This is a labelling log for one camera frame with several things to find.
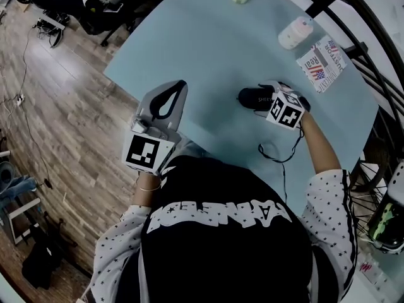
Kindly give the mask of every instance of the wooden floor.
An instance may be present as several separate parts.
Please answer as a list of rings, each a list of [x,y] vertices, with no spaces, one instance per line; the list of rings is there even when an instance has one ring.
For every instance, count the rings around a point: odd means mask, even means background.
[[[92,271],[95,242],[127,208],[136,179],[136,173],[121,163],[120,156],[124,130],[138,103],[102,74],[128,34],[120,28],[104,48],[99,42],[105,34],[90,37],[72,21],[62,43],[51,49],[47,37],[41,40],[37,29],[30,29],[35,22],[36,17],[22,13],[16,2],[9,5],[2,19],[0,101],[13,98],[20,90],[29,32],[23,105],[53,185],[53,189],[38,187],[36,195],[42,200],[42,210],[55,220],[64,219],[63,232],[78,243],[76,261]],[[6,105],[13,107],[12,102]],[[21,174],[35,177],[40,184],[47,171],[29,136],[21,107],[10,119],[8,129],[8,112],[1,105],[0,126],[8,139],[11,162]],[[11,243],[4,244],[6,239],[0,231],[0,264],[34,302],[75,302],[85,279],[64,265],[58,271],[64,281],[58,286],[66,288],[41,291],[39,299],[38,291],[22,278],[18,265],[29,253],[26,245],[15,249]]]

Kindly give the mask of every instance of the desk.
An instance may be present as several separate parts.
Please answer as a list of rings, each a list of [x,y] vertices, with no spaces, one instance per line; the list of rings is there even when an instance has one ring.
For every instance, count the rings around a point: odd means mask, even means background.
[[[289,131],[240,106],[239,91],[272,79],[307,97],[312,114],[346,169],[352,169],[377,112],[369,87],[344,55],[347,67],[330,88],[317,94],[296,63],[323,35],[314,33],[295,50],[278,33],[304,12],[289,0],[164,0],[132,33],[105,74],[138,100],[156,86],[187,81],[189,91],[179,131],[218,159],[251,169],[283,197],[282,166],[258,153],[260,143],[281,159],[290,155],[297,131]],[[300,215],[304,190],[314,175],[302,141],[285,164],[288,205]]]

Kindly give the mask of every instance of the white star-print sleeve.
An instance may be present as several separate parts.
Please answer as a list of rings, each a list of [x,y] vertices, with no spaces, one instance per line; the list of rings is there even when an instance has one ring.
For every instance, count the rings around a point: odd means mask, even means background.
[[[357,259],[349,184],[344,170],[329,170],[314,176],[309,181],[308,204],[301,218],[313,244],[323,249],[334,267],[340,297],[349,289]]]
[[[150,210],[131,205],[121,221],[97,241],[91,279],[91,291],[97,303],[115,302],[124,264],[140,248],[141,231]]]

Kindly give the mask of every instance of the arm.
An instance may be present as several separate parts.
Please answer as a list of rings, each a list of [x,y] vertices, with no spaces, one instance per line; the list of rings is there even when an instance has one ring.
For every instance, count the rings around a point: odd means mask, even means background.
[[[306,190],[307,206],[301,221],[313,246],[329,258],[341,298],[352,282],[357,252],[349,178],[308,112],[303,116],[302,128],[316,175]]]
[[[134,192],[132,204],[150,207],[153,193],[161,185],[160,178],[158,176],[140,172],[137,185],[138,187]]]
[[[160,178],[140,172],[132,205],[121,221],[111,226],[95,245],[91,290],[97,302],[114,302],[124,266],[140,248],[141,231],[150,213],[154,189]]]
[[[312,115],[308,112],[305,112],[303,115],[302,128],[316,174],[331,169],[341,169],[334,149],[325,138],[316,121],[314,121]]]

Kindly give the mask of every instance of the black and white marker cube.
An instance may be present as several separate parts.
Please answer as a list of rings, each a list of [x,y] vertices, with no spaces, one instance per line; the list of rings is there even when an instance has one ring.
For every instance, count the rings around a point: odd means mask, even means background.
[[[304,108],[293,93],[279,91],[266,120],[294,130],[304,114]]]
[[[133,169],[158,175],[174,149],[175,143],[171,141],[126,131],[122,162]]]

